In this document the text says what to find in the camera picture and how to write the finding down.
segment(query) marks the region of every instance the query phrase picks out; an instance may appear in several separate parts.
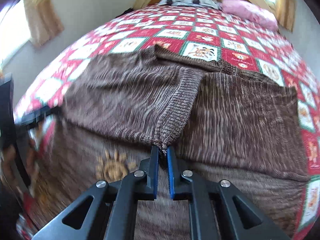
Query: white wall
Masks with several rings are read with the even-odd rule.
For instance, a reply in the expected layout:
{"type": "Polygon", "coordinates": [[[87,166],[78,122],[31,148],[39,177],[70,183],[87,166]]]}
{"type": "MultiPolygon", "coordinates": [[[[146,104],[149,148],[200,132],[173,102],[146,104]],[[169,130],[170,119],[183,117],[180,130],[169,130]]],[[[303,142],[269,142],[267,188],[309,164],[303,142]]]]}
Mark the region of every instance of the white wall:
{"type": "Polygon", "coordinates": [[[40,49],[27,42],[4,66],[14,78],[14,105],[40,71],[67,46],[133,6],[135,0],[52,0],[65,30],[40,49]]]}
{"type": "Polygon", "coordinates": [[[304,0],[296,0],[293,32],[280,29],[320,81],[320,25],[304,0]]]}

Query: knitted garment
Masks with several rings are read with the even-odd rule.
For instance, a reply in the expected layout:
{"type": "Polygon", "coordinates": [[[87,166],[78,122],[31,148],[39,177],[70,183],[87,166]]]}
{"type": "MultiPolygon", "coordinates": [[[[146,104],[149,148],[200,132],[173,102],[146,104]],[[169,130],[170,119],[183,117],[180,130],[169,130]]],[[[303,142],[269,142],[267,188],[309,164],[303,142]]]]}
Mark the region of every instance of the knitted garment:
{"type": "MultiPolygon", "coordinates": [[[[309,180],[297,95],[229,63],[159,46],[97,56],[68,89],[42,160],[32,217],[40,227],[97,179],[123,178],[151,145],[174,145],[189,168],[229,179],[289,236],[309,180]]],[[[159,170],[155,201],[140,201],[135,239],[189,239],[188,202],[169,199],[159,170]]]]}

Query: yellow curtain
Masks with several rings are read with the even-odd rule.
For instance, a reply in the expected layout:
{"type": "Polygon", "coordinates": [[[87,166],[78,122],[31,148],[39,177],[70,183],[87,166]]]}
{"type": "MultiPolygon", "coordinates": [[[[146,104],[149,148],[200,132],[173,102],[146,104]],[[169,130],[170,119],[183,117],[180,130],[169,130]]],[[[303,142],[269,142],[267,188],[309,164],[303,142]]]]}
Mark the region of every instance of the yellow curtain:
{"type": "Polygon", "coordinates": [[[290,32],[293,30],[295,10],[295,0],[276,0],[276,19],[290,32]]]}
{"type": "Polygon", "coordinates": [[[31,33],[30,41],[40,47],[64,30],[51,0],[23,0],[31,33]]]}

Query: metal screw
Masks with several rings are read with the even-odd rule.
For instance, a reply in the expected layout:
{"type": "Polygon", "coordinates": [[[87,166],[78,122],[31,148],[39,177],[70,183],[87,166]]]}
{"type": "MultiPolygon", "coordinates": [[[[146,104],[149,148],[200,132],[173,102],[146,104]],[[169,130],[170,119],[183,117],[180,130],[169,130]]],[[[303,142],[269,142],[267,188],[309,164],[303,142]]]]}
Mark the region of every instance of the metal screw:
{"type": "Polygon", "coordinates": [[[185,170],[183,171],[182,175],[185,176],[185,177],[191,177],[193,174],[192,171],[189,171],[189,170],[185,170]]]}
{"type": "Polygon", "coordinates": [[[107,185],[107,183],[104,181],[104,180],[99,180],[97,183],[96,183],[96,186],[97,187],[105,187],[107,185]]]}
{"type": "Polygon", "coordinates": [[[230,187],[231,183],[229,180],[227,179],[224,179],[220,182],[220,185],[223,186],[223,187],[230,187]]]}
{"type": "Polygon", "coordinates": [[[137,171],[134,172],[134,175],[136,177],[142,177],[144,175],[144,171],[137,170],[137,171]]]}

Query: bed sheet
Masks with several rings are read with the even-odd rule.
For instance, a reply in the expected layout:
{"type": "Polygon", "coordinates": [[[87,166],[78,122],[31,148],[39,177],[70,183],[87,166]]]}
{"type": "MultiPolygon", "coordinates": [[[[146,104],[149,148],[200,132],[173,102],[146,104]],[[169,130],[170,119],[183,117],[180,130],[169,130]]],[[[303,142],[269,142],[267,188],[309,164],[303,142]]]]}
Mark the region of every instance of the bed sheet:
{"type": "MultiPolygon", "coordinates": [[[[258,71],[298,92],[301,135],[312,179],[301,200],[293,239],[300,240],[319,216],[320,98],[310,68],[282,36],[248,20],[211,8],[148,6],[89,32],[66,48],[35,79],[15,109],[15,118],[43,105],[60,105],[70,84],[98,54],[131,52],[158,44],[206,61],[224,59],[258,71]]],[[[54,123],[42,126],[40,155],[46,152],[54,123]]]]}

